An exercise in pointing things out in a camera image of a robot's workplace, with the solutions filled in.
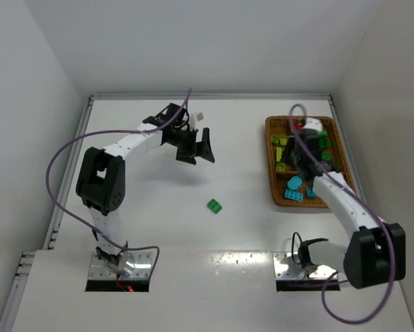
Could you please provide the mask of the blue and green lego stack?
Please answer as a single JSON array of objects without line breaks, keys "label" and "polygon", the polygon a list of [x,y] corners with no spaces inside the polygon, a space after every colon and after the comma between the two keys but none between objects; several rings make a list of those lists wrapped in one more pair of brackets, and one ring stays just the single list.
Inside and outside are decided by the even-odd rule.
[{"label": "blue and green lego stack", "polygon": [[284,197],[295,202],[303,201],[303,194],[295,190],[285,190]]}]

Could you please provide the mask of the small dark green lego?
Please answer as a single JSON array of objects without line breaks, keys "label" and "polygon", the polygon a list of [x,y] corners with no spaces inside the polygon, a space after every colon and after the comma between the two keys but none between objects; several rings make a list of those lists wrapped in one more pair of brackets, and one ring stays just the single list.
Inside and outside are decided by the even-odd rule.
[{"label": "small dark green lego", "polygon": [[327,134],[327,131],[326,131],[326,130],[323,130],[323,131],[320,133],[319,139],[320,139],[320,140],[327,140],[327,139],[328,139],[328,134]]}]

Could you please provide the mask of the lime green red lego stack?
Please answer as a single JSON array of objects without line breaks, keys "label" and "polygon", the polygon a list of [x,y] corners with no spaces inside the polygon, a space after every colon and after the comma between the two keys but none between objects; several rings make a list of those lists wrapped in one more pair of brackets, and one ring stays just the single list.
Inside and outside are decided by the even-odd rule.
[{"label": "lime green red lego stack", "polygon": [[276,163],[275,169],[277,173],[283,173],[286,170],[286,165],[282,162]]}]

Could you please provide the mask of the small cyan lego brick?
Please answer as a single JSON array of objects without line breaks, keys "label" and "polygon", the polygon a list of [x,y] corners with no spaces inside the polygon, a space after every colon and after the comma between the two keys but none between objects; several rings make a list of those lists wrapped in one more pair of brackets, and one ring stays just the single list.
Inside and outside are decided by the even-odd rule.
[{"label": "small cyan lego brick", "polygon": [[307,199],[315,199],[317,197],[314,191],[310,188],[306,189],[306,196],[307,196]]}]

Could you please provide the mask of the green lego plate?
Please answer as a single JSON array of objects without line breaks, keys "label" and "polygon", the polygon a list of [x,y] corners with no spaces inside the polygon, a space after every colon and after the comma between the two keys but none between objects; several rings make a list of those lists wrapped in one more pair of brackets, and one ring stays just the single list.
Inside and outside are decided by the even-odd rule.
[{"label": "green lego plate", "polygon": [[322,158],[323,160],[327,160],[327,161],[329,161],[329,160],[331,160],[331,159],[332,159],[332,156],[331,156],[330,154],[328,154],[328,153],[323,152],[323,153],[321,154],[321,158]]}]

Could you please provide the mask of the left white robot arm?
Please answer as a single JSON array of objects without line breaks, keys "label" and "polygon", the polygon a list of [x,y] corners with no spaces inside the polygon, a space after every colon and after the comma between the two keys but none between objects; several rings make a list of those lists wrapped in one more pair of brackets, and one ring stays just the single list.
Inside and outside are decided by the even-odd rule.
[{"label": "left white robot arm", "polygon": [[197,140],[196,125],[203,118],[202,113],[189,113],[170,103],[144,119],[136,133],[101,149],[86,150],[75,191],[92,216],[97,256],[108,266],[120,267],[128,247],[118,213],[125,198],[126,167],[164,144],[176,147],[177,161],[194,165],[197,158],[203,158],[214,162],[209,128]]}]

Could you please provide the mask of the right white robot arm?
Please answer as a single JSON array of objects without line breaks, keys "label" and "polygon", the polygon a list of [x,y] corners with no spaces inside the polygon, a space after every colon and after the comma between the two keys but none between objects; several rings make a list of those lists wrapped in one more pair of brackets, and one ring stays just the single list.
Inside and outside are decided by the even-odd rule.
[{"label": "right white robot arm", "polygon": [[406,233],[398,223],[377,216],[347,184],[333,162],[321,157],[322,122],[306,117],[288,137],[282,161],[295,167],[302,182],[339,220],[349,243],[341,252],[329,239],[302,242],[297,258],[303,268],[326,265],[345,274],[351,286],[367,288],[406,275]]}]

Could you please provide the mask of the green and lime curved legos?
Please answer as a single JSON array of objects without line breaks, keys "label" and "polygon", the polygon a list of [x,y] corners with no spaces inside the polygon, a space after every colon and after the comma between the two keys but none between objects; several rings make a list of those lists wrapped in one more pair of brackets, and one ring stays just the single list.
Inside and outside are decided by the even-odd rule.
[{"label": "green and lime curved legos", "polygon": [[327,138],[320,139],[318,143],[321,149],[327,149],[331,147],[331,143]]}]

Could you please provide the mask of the cyan rounded flower lego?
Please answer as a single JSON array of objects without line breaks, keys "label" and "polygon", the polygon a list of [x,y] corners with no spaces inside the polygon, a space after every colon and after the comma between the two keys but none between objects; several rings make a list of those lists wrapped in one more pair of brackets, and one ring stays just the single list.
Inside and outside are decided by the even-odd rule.
[{"label": "cyan rounded flower lego", "polygon": [[293,176],[287,181],[287,188],[292,191],[298,191],[302,184],[303,181],[299,176]]}]

